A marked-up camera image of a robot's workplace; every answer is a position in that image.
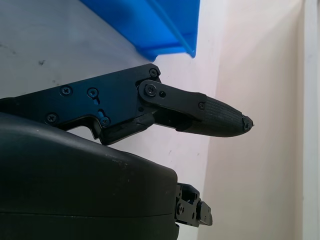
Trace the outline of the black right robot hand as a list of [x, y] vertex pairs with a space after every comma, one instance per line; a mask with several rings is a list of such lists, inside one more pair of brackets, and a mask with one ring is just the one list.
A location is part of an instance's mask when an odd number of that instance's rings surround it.
[[176, 240], [213, 224], [173, 169], [111, 148], [156, 124], [235, 137], [254, 123], [145, 64], [0, 101], [3, 240]]

